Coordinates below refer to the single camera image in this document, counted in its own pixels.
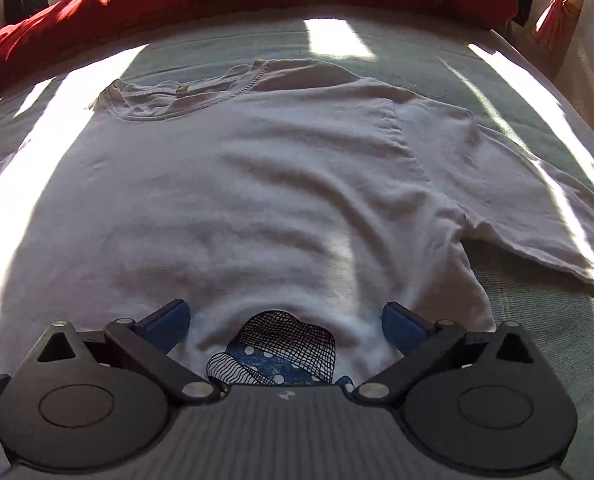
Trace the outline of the white printed t-shirt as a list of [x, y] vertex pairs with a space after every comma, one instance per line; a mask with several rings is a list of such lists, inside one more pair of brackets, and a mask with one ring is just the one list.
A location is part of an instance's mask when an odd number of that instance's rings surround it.
[[0, 372], [58, 318], [182, 298], [192, 370], [363, 382], [388, 301], [492, 330], [468, 238], [594, 285], [594, 193], [469, 110], [310, 60], [106, 78], [0, 162]]

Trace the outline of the green plaid bed blanket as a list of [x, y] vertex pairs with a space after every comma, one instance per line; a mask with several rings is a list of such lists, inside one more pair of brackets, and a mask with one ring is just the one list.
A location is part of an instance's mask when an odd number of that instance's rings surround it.
[[[594, 193], [594, 133], [550, 81], [496, 32], [429, 16], [351, 6], [230, 14], [140, 32], [91, 49], [53, 68], [41, 84], [28, 81], [0, 98], [0, 162], [18, 148], [23, 134], [52, 100], [92, 99], [103, 79], [139, 86], [166, 81], [198, 84], [261, 60], [331, 63], [357, 76], [464, 108], [478, 125], [503, 134]], [[468, 238], [463, 246], [489, 299], [492, 330], [507, 320], [524, 326], [574, 399], [579, 426], [565, 466], [576, 478], [594, 479], [594, 285], [483, 240]], [[186, 303], [191, 321], [185, 339], [193, 321]], [[145, 315], [119, 318], [143, 318], [159, 307]], [[100, 330], [114, 320], [93, 328], [70, 324], [78, 330]], [[171, 354], [190, 368], [179, 359], [185, 339]], [[291, 384], [297, 382], [347, 388], [362, 384], [348, 377], [311, 382], [305, 374]]]

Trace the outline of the orange curtain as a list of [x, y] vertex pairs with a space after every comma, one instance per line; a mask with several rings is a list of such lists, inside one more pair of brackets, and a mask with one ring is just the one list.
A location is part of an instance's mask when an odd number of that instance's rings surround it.
[[554, 78], [571, 44], [585, 0], [551, 0], [536, 21], [533, 41], [542, 72]]

